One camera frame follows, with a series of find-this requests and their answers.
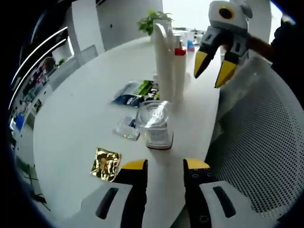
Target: glass jar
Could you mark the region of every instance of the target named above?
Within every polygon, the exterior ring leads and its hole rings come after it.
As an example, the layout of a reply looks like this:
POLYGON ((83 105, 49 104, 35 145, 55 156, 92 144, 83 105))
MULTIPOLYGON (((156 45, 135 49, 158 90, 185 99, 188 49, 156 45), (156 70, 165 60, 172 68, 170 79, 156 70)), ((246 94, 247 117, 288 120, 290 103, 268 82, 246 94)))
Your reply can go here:
POLYGON ((167 150, 172 147, 170 112, 169 101, 145 101, 141 104, 136 115, 136 126, 148 148, 167 150))

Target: small bottle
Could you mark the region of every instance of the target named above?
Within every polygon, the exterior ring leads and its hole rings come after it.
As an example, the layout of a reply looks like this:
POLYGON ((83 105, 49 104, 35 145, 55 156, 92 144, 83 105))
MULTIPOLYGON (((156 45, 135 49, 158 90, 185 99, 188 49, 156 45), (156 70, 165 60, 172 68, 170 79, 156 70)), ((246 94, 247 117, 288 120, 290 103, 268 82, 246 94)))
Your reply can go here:
POLYGON ((141 104, 135 124, 148 148, 167 150, 172 147, 173 130, 169 124, 171 105, 168 101, 145 101, 141 104))
POLYGON ((184 86, 186 75, 187 49, 182 42, 180 34, 174 34, 174 59, 173 59, 173 101, 180 102, 184 99, 184 86))

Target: clear plastic bag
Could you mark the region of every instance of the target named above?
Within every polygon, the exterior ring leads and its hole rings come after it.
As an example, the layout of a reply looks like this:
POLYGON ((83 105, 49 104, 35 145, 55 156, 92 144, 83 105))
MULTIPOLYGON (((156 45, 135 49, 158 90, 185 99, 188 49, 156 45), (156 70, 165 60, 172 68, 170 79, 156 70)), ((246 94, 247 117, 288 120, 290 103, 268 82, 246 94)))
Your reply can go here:
POLYGON ((139 129, 135 125, 135 118, 131 116, 125 116, 117 124, 117 127, 115 128, 114 132, 133 141, 137 141, 140 136, 139 129))

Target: cable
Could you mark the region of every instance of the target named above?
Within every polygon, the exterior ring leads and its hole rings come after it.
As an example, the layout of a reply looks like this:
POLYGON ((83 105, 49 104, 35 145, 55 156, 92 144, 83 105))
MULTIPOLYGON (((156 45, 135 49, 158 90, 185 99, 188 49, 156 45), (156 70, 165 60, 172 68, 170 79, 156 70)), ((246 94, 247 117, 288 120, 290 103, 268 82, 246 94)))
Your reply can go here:
POLYGON ((44 203, 40 202, 46 209, 48 209, 49 211, 51 211, 44 203))
POLYGON ((26 176, 23 174, 23 172, 20 172, 20 173, 21 173, 22 176, 23 176, 24 178, 26 178, 26 179, 38 181, 38 179, 36 179, 36 178, 26 177, 26 176))
POLYGON ((40 203, 47 203, 46 199, 44 197, 36 195, 34 192, 31 193, 31 197, 34 199, 34 201, 37 201, 40 203))

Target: bottle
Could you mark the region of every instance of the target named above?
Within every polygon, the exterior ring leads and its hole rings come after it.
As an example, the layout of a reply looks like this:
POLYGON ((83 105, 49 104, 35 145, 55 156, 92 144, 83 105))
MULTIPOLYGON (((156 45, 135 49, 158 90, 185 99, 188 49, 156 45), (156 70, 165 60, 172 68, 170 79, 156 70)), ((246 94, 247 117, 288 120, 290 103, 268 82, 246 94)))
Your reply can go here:
POLYGON ((173 101, 178 103, 184 99, 184 86, 187 62, 186 46, 183 44, 181 35, 174 34, 174 59, 173 59, 173 101))
POLYGON ((154 49, 156 57, 157 83, 161 101, 172 101, 173 98, 173 58, 172 27, 167 31, 163 25, 153 25, 154 49))

